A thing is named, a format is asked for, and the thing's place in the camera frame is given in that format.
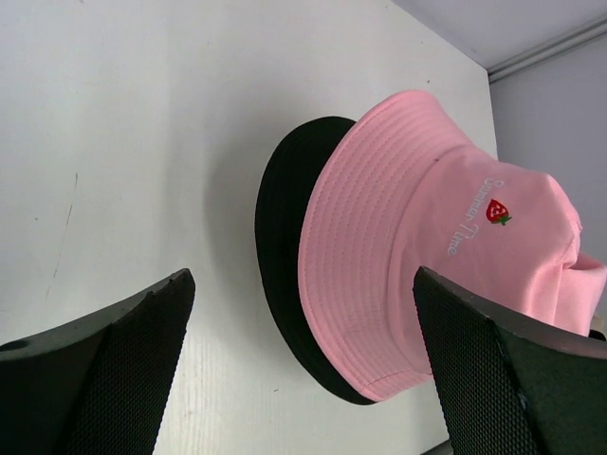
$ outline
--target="black hat brim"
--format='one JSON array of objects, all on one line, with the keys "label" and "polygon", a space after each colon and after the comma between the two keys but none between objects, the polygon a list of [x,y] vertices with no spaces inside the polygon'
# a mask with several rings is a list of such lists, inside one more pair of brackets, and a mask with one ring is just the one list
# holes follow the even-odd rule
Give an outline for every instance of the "black hat brim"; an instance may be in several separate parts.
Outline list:
[{"label": "black hat brim", "polygon": [[298,253],[305,211],[322,168],[355,122],[329,117],[307,122],[269,160],[255,210],[257,258],[269,309],[286,344],[325,389],[354,404],[375,402],[333,367],[307,324],[298,286]]}]

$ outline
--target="hat brim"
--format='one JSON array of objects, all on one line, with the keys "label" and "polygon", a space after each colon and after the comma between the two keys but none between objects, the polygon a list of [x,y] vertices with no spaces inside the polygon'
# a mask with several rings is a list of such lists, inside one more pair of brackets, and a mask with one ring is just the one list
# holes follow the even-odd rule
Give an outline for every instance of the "hat brim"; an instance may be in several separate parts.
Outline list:
[{"label": "hat brim", "polygon": [[286,344],[325,389],[358,405],[358,393],[322,352],[305,318],[298,285],[298,254],[305,212],[322,169],[355,122],[330,117],[291,132],[269,160],[255,211],[257,257],[269,309]]},{"label": "hat brim", "polygon": [[[425,201],[415,196],[443,157],[464,148],[481,153],[434,96],[401,92],[348,131],[309,198],[298,255],[303,313],[340,375],[376,402],[432,379],[411,289],[437,249],[403,239],[445,236],[419,218]],[[426,183],[438,197],[437,182]]]}]

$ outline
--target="red strawberry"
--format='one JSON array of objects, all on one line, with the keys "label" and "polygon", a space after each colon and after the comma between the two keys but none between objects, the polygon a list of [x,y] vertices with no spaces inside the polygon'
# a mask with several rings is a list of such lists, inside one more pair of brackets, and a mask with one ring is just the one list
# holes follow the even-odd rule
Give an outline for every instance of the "red strawberry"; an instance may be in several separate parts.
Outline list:
[{"label": "red strawberry", "polygon": [[512,217],[504,204],[495,199],[491,199],[489,207],[487,207],[487,219],[494,225],[501,224],[502,226],[505,226],[506,222],[510,221]]}]

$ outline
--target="white wall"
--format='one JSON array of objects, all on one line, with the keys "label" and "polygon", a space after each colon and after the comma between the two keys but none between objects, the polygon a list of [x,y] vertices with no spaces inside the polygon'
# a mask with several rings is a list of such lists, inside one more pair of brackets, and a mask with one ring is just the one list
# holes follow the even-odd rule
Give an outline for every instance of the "white wall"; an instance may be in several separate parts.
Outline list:
[{"label": "white wall", "polygon": [[[607,37],[492,85],[498,154],[551,173],[607,263]],[[601,301],[607,314],[607,293]]]},{"label": "white wall", "polygon": [[485,68],[607,12],[607,0],[393,0]]},{"label": "white wall", "polygon": [[187,266],[196,300],[156,455],[444,441],[430,382],[371,408],[316,384],[255,250],[283,137],[404,88],[432,91],[494,152],[487,73],[390,0],[0,0],[0,344]]}]

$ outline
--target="gray wall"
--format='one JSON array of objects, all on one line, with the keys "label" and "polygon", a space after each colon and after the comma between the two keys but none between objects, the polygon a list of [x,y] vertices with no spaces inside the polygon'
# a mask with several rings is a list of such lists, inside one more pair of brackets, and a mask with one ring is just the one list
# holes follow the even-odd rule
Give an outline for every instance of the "gray wall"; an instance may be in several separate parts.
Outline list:
[{"label": "gray wall", "polygon": [[554,175],[582,248],[607,263],[607,37],[494,83],[491,97],[500,159]]},{"label": "gray wall", "polygon": [[393,0],[485,68],[607,12],[607,0]]}]

